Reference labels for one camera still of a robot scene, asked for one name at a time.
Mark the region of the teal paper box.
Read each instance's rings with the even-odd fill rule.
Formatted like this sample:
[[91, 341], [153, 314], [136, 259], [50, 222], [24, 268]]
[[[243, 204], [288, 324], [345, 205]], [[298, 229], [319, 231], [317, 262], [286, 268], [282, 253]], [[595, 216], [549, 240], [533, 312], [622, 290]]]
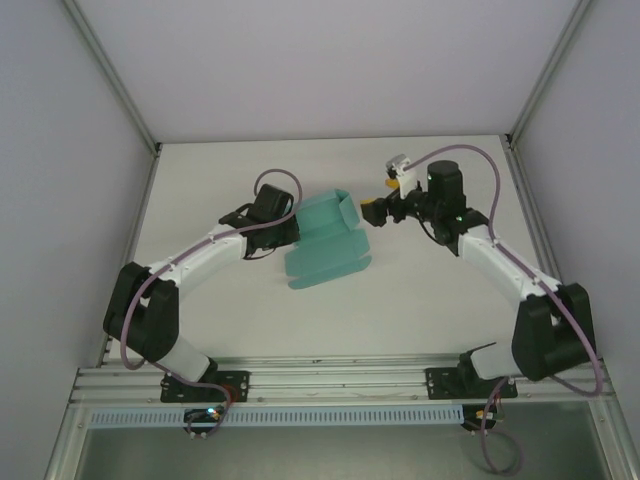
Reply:
[[288, 286], [302, 290], [365, 270], [372, 261], [366, 231], [349, 192], [304, 200], [295, 219], [299, 240], [284, 256]]

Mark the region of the black electronics board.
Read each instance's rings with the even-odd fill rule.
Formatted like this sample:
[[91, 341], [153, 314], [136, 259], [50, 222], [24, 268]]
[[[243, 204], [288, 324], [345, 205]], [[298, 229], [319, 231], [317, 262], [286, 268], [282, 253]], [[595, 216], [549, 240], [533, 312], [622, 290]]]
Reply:
[[481, 422], [485, 419], [485, 429], [491, 430], [504, 421], [504, 410], [496, 405], [489, 407], [487, 415], [484, 415], [484, 406], [480, 404], [465, 404], [462, 406], [462, 428], [468, 432], [479, 431]]
[[226, 410], [223, 404], [204, 409], [186, 410], [183, 416], [184, 430], [191, 439], [206, 439], [217, 430], [226, 415]]

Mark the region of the grey metal sheet panel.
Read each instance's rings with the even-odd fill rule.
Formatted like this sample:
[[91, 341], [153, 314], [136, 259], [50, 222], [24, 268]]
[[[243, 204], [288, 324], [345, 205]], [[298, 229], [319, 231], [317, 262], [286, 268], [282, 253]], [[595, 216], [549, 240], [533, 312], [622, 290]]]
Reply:
[[455, 425], [178, 428], [63, 422], [44, 480], [640, 480], [614, 402], [510, 404], [486, 439]]

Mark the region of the aluminium table side rail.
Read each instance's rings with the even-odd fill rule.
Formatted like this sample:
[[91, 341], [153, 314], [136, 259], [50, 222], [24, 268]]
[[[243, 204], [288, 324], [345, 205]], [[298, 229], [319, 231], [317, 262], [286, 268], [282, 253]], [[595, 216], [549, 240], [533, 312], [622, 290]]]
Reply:
[[[146, 177], [146, 180], [143, 184], [143, 188], [141, 191], [141, 195], [139, 198], [139, 201], [137, 203], [137, 206], [134, 210], [134, 218], [133, 218], [133, 224], [131, 226], [130, 232], [129, 232], [129, 236], [127, 239], [127, 243], [125, 246], [125, 250], [122, 256], [122, 259], [120, 261], [120, 265], [119, 268], [124, 267], [127, 263], [129, 263], [130, 261], [132, 261], [135, 257], [135, 252], [137, 249], [137, 245], [139, 242], [139, 238], [140, 238], [140, 234], [141, 234], [141, 230], [142, 230], [142, 225], [144, 222], [144, 218], [145, 218], [145, 214], [147, 211], [147, 207], [148, 207], [148, 202], [149, 202], [149, 198], [151, 195], [151, 191], [154, 185], [154, 181], [155, 181], [155, 177], [156, 177], [156, 173], [158, 170], [158, 166], [160, 163], [160, 154], [158, 154], [151, 162], [151, 166], [148, 172], [148, 175]], [[96, 362], [96, 366], [97, 367], [101, 367], [107, 360], [110, 359], [109, 354], [111, 351], [111, 347], [113, 345], [113, 337], [111, 335], [109, 335], [108, 333], [104, 334], [104, 341], [103, 341], [103, 345], [102, 345], [102, 351], [101, 354], [99, 356], [99, 359]]]
[[[524, 166], [511, 145], [511, 137], [502, 135], [500, 139], [540, 269], [553, 278], [559, 278], [560, 273], [549, 236]], [[569, 370], [590, 365], [596, 382], [602, 384], [605, 373], [597, 356], [591, 303], [586, 289], [577, 283], [561, 285], [553, 297], [544, 293], [538, 304], [543, 306], [550, 316], [537, 321], [536, 324], [552, 334], [554, 345], [559, 348], [559, 353], [552, 356], [558, 365], [553, 368], [551, 378], [560, 382]]]

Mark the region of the aluminium frame corner post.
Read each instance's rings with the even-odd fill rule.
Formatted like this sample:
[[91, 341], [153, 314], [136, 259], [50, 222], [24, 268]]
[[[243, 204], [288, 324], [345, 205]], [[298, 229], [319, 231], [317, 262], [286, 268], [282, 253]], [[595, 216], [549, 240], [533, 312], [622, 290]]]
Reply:
[[533, 88], [531, 89], [520, 113], [518, 114], [509, 133], [505, 139], [509, 148], [514, 151], [517, 142], [525, 134], [533, 116], [544, 99], [547, 91], [551, 87], [555, 77], [566, 60], [579, 32], [583, 28], [591, 10], [597, 0], [575, 0], [570, 14], [565, 21], [560, 34], [553, 44], [550, 54], [545, 60], [543, 67], [537, 76]]
[[154, 138], [144, 120], [139, 108], [135, 104], [121, 76], [103, 46], [95, 29], [83, 11], [78, 0], [59, 0], [71, 22], [77, 29], [83, 44], [88, 48], [94, 62], [104, 76], [115, 99], [123, 109], [128, 121], [134, 128], [137, 136], [145, 145], [153, 159], [159, 157], [161, 144]]

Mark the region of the aluminium front mounting rail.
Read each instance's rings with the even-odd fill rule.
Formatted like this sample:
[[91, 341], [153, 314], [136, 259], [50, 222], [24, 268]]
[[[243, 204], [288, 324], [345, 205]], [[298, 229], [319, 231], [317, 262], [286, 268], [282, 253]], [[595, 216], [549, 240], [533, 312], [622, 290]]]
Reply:
[[[249, 373], [249, 406], [339, 406], [429, 404], [428, 368], [453, 367], [455, 355], [236, 358], [223, 371]], [[163, 374], [146, 365], [137, 371], [109, 360], [80, 369], [71, 390], [73, 405], [160, 405]]]

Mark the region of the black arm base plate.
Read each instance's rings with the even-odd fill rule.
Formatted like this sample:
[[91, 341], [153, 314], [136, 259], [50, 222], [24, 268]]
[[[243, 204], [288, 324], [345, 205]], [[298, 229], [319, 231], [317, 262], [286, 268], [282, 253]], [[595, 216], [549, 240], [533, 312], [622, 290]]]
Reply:
[[[232, 402], [246, 402], [249, 385], [250, 372], [235, 371], [212, 371], [206, 372], [198, 383], [215, 384], [228, 392]], [[195, 387], [187, 385], [166, 374], [160, 382], [162, 403], [212, 403], [223, 402], [225, 394], [211, 387]]]
[[457, 367], [426, 368], [424, 374], [430, 400], [487, 399], [501, 380], [483, 380]]

